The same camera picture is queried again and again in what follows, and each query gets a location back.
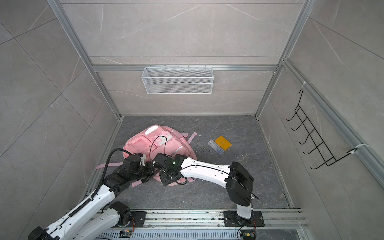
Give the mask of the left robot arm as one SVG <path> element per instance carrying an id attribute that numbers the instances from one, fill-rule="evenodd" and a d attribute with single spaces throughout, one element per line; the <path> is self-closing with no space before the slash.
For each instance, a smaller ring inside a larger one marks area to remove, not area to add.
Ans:
<path id="1" fill-rule="evenodd" d="M 90 223 L 94 226 L 91 232 L 95 236 L 97 231 L 103 232 L 105 229 L 116 225 L 125 227 L 134 222 L 130 213 L 130 208 L 121 202 L 113 202 L 123 191 L 136 181 L 143 183 L 149 181 L 156 174 L 153 164 L 142 162 L 141 155 L 129 155 L 124 159 L 123 164 L 115 169 L 111 174 L 103 172 L 97 188 L 93 193 L 78 204 L 73 210 L 58 221 L 52 223 L 45 229 L 36 227 L 29 234 L 29 240 L 70 240 L 84 227 L 87 222 L 99 210 L 107 207 L 107 216 L 99 218 L 104 224 L 97 227 L 96 222 Z"/>

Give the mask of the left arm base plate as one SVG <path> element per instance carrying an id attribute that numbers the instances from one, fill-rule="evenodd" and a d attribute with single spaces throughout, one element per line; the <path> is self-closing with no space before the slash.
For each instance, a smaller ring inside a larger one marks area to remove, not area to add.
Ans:
<path id="1" fill-rule="evenodd" d="M 146 220 L 147 212 L 133 211 L 123 214 L 120 222 L 118 223 L 121 228 L 143 228 Z"/>

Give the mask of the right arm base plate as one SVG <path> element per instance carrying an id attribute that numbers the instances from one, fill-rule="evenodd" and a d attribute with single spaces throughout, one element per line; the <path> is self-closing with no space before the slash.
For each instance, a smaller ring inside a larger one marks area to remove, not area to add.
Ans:
<path id="1" fill-rule="evenodd" d="M 224 211 L 225 227 L 264 227 L 264 217 L 260 211 L 252 211 L 249 220 L 238 216 L 236 211 Z"/>

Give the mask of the pink school backpack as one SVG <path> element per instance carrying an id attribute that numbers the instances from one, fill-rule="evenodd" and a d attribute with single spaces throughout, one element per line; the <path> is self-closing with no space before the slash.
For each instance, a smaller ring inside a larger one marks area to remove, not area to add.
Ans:
<path id="1" fill-rule="evenodd" d="M 146 162 L 151 164 L 153 164 L 157 154 L 164 154 L 169 157 L 174 157 L 175 155 L 184 155 L 195 159 L 196 154 L 190 146 L 192 139 L 193 138 L 189 137 L 188 134 L 181 134 L 170 127 L 153 125 L 130 138 L 125 143 L 124 147 L 119 148 L 118 151 L 123 153 L 124 159 L 129 155 L 137 155 L 138 153 L 145 154 L 147 155 Z M 120 165 L 123 164 L 123 161 L 120 163 L 111 163 L 110 160 L 107 160 L 105 164 L 98 167 L 106 169 L 107 167 L 112 166 L 116 167 L 117 169 Z M 157 168 L 155 168 L 155 170 L 156 174 L 152 179 L 161 182 L 159 176 L 160 170 Z M 195 181 L 193 178 L 180 179 L 178 180 L 178 183 L 180 183 L 180 185 L 185 185 L 187 182 L 193 181 Z M 132 183 L 130 187 L 135 187 L 140 184 L 144 183 L 136 181 Z"/>

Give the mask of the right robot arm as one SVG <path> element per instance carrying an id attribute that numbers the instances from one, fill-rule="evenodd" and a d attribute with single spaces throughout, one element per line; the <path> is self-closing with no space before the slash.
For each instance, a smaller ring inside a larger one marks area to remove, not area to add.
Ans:
<path id="1" fill-rule="evenodd" d="M 153 165 L 160 170 L 164 186 L 180 179 L 200 179 L 217 184 L 227 190 L 229 198 L 237 205 L 237 215 L 241 220 L 250 220 L 253 211 L 254 178 L 238 162 L 231 165 L 214 165 L 194 160 L 184 155 L 169 157 L 157 154 Z"/>

